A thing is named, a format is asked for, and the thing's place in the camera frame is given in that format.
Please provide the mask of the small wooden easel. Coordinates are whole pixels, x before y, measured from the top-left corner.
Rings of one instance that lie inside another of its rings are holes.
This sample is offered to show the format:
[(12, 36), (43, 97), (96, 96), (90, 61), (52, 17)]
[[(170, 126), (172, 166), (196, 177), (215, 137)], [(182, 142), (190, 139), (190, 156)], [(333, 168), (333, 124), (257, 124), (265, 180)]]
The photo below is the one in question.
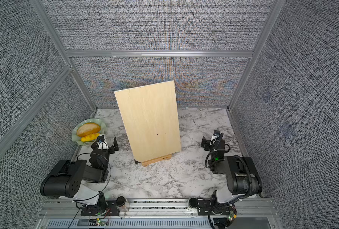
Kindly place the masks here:
[(152, 160), (141, 162), (141, 165), (146, 167), (150, 164), (154, 164), (154, 163), (157, 163), (157, 162), (160, 162), (160, 161), (163, 161), (163, 160), (168, 160), (168, 159), (171, 159), (171, 158), (172, 158), (172, 154), (169, 154), (169, 155), (166, 155), (166, 156), (162, 156), (162, 157), (158, 157), (158, 158), (155, 158), (155, 159), (152, 159)]

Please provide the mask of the light plywood board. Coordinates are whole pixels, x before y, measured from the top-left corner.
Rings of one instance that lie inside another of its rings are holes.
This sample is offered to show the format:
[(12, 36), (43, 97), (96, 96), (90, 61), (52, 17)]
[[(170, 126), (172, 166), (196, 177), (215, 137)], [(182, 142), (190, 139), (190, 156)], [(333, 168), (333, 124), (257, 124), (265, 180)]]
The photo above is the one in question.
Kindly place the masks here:
[(143, 163), (181, 151), (174, 81), (114, 94), (135, 161)]

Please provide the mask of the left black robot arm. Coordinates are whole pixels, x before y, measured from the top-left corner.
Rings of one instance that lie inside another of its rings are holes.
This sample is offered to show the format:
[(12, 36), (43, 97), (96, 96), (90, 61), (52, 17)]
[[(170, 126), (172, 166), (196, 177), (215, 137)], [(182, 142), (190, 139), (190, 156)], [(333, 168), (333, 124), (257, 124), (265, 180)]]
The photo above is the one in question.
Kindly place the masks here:
[(117, 139), (108, 146), (103, 135), (91, 145), (92, 152), (86, 160), (60, 160), (46, 176), (40, 186), (40, 193), (46, 197), (64, 197), (86, 207), (106, 209), (103, 191), (94, 191), (82, 181), (108, 184), (111, 175), (109, 156), (119, 151)]

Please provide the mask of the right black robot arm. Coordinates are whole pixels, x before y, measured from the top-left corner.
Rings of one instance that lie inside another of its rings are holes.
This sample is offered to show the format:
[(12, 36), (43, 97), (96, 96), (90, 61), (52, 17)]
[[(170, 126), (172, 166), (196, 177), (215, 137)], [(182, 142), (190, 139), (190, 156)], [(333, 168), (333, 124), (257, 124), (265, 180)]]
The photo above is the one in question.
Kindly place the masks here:
[(226, 185), (214, 191), (215, 204), (239, 201), (262, 192), (262, 182), (248, 156), (228, 156), (230, 146), (223, 140), (223, 134), (215, 132), (211, 139), (202, 138), (201, 148), (208, 152), (204, 165), (213, 174), (226, 176)]

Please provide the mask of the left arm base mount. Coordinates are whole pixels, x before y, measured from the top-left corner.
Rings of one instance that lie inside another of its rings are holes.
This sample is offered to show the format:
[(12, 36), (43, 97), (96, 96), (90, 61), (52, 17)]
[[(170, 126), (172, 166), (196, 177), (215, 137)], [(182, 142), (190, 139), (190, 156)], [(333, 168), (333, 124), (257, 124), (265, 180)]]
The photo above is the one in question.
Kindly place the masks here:
[(115, 200), (106, 200), (106, 206), (88, 205), (82, 207), (81, 216), (104, 217), (104, 216), (119, 216), (120, 211), (117, 208)]

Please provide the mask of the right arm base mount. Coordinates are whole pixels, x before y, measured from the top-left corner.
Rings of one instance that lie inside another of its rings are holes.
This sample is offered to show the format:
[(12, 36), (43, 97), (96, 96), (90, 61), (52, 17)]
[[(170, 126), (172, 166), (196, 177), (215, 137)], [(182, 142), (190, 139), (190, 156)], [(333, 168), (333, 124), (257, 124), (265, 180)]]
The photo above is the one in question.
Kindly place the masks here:
[(220, 204), (210, 198), (197, 198), (197, 212), (200, 216), (207, 216), (208, 213), (211, 216), (237, 215), (234, 204)]

